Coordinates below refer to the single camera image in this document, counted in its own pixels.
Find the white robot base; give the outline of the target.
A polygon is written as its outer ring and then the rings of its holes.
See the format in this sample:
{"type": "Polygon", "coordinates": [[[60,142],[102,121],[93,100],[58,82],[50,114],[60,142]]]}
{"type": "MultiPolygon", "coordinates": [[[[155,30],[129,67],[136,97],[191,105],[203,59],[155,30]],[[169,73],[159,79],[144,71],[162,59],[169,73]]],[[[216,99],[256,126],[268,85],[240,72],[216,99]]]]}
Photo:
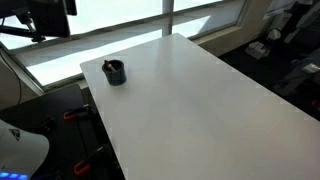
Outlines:
{"type": "Polygon", "coordinates": [[[49,147],[45,136],[0,120],[0,180],[31,180],[49,147]]]}

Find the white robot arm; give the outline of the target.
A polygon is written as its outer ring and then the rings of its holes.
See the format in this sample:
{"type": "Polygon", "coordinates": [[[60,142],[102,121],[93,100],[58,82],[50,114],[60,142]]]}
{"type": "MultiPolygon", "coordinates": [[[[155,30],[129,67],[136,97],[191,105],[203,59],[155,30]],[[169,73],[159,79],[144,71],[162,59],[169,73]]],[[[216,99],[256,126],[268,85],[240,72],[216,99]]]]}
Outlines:
{"type": "Polygon", "coordinates": [[[68,15],[76,16],[76,0],[0,0],[0,17],[16,16],[28,29],[2,25],[0,32],[32,38],[69,37],[68,15]]]}

